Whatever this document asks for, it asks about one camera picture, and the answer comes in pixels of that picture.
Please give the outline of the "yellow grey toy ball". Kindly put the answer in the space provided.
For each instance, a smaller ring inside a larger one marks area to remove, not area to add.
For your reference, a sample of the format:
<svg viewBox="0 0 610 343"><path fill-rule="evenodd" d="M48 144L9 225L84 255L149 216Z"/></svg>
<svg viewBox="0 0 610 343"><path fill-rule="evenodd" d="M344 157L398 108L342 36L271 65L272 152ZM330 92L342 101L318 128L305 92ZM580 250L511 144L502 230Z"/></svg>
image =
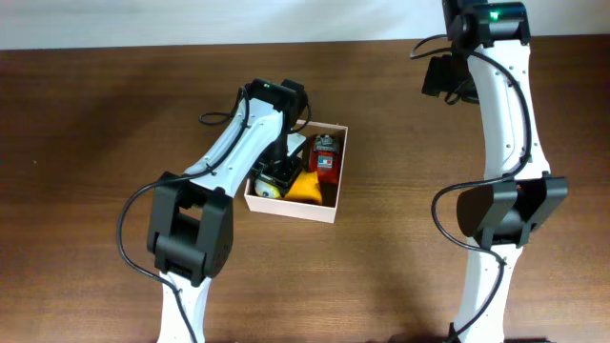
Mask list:
<svg viewBox="0 0 610 343"><path fill-rule="evenodd" d="M254 192L257 196L263 198L277 199L281 197L281 193L276 186L264 182L260 179L257 179L254 182Z"/></svg>

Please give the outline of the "orange plastic toy animal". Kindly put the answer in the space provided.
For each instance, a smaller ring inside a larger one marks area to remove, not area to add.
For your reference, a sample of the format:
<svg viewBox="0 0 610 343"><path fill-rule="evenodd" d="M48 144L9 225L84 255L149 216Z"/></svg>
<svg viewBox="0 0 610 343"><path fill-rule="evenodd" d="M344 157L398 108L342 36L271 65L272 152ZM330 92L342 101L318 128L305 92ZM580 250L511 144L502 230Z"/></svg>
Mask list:
<svg viewBox="0 0 610 343"><path fill-rule="evenodd" d="M297 177L284 200L323 204L320 183L316 171L302 171Z"/></svg>

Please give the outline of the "red toy car grey top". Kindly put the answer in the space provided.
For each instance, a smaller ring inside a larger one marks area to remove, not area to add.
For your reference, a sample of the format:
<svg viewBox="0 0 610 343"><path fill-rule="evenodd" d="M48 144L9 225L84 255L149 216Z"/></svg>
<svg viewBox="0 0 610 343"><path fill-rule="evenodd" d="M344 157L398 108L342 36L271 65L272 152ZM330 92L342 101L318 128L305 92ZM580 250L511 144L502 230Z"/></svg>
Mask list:
<svg viewBox="0 0 610 343"><path fill-rule="evenodd" d="M310 149L309 169L316 172L320 183L337 185L339 183L342 140L330 134L318 134Z"/></svg>

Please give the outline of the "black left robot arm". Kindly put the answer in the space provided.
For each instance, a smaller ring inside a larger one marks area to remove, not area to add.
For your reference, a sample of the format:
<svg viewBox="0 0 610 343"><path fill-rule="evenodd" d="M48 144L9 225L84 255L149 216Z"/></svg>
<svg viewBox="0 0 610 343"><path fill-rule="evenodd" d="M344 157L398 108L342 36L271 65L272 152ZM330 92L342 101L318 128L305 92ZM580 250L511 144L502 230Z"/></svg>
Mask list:
<svg viewBox="0 0 610 343"><path fill-rule="evenodd" d="M229 126L184 180L170 172L160 177L147 237L163 282L159 341L204 341L208 291L232 250L234 196L249 176L281 194L290 190L304 143L295 124L309 111L302 85L255 79L241 90Z"/></svg>

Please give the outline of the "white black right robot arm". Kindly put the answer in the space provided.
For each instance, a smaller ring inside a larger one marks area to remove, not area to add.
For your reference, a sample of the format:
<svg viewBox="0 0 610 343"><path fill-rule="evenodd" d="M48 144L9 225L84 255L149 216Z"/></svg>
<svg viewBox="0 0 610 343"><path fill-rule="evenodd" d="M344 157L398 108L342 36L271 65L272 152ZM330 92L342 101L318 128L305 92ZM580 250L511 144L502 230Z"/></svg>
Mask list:
<svg viewBox="0 0 610 343"><path fill-rule="evenodd" d="M422 93L448 105L477 104L484 135L480 181L448 186L458 192L457 223L468 252L459 310L449 342L502 342L503 318L515 266L533 232L567 197L537 132L530 90L531 33L521 2L446 0L442 4L450 47L426 52L430 63Z"/></svg>

